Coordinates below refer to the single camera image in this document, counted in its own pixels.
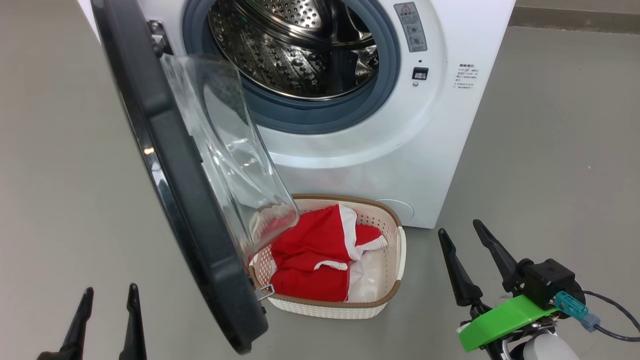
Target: open door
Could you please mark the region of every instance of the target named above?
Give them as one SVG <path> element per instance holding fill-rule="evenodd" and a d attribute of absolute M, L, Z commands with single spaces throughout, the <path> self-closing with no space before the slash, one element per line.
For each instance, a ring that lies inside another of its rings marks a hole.
<path fill-rule="evenodd" d="M 136 0 L 92 0 L 125 111 L 180 249 L 239 353 L 268 323 L 251 258 L 298 210 L 227 61 L 174 57 L 155 45 Z"/>

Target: stainless steel drum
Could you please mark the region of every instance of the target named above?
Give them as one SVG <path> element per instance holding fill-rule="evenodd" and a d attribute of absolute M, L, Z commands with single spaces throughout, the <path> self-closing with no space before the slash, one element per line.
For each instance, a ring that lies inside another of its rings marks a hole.
<path fill-rule="evenodd" d="M 227 59 L 284 97 L 334 99 L 378 71 L 373 37 L 339 0 L 218 0 L 209 24 Z"/>

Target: washing machine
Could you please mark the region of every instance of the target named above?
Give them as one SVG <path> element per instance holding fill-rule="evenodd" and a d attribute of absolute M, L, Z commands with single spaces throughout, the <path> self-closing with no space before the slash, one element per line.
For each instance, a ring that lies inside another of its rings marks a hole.
<path fill-rule="evenodd" d="M 89 0 L 80 0 L 92 23 Z M 291 193 L 433 228 L 514 0 L 138 0 L 167 53 L 215 54 Z"/>
<path fill-rule="evenodd" d="M 513 0 L 395 1 L 80 2 L 159 205 L 239 353 L 268 329 L 261 301 L 275 290 L 256 288 L 250 261 L 296 223 L 291 193 L 436 224 Z"/>

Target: red garment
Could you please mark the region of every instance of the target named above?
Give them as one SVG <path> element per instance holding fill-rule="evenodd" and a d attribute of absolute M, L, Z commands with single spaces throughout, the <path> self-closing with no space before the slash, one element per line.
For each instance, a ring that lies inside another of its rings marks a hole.
<path fill-rule="evenodd" d="M 278 270 L 271 277 L 277 293 L 301 299 L 340 302 L 348 298 L 350 263 L 387 241 L 375 227 L 356 225 L 358 215 L 343 205 L 302 214 L 281 235 L 271 254 Z"/>

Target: laundry basket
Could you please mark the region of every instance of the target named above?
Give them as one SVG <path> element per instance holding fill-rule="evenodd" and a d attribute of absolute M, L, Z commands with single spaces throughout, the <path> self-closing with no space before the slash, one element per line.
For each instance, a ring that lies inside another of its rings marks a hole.
<path fill-rule="evenodd" d="M 397 215 L 388 206 L 373 200 L 359 199 L 337 195 L 300 194 L 293 195 L 301 213 L 324 209 L 340 204 L 353 209 L 358 214 L 357 224 L 377 227 L 387 239 L 388 245 L 375 252 L 374 265 L 380 269 L 380 281 L 377 284 L 376 299 L 369 302 L 325 302 L 299 299 L 277 293 L 269 297 L 269 301 L 277 308 L 321 318 L 334 319 L 367 319 L 376 316 L 387 305 L 400 287 L 406 258 L 406 239 L 404 230 Z M 260 251 L 250 264 L 250 272 L 256 287 L 269 284 L 276 270 L 271 246 Z"/>

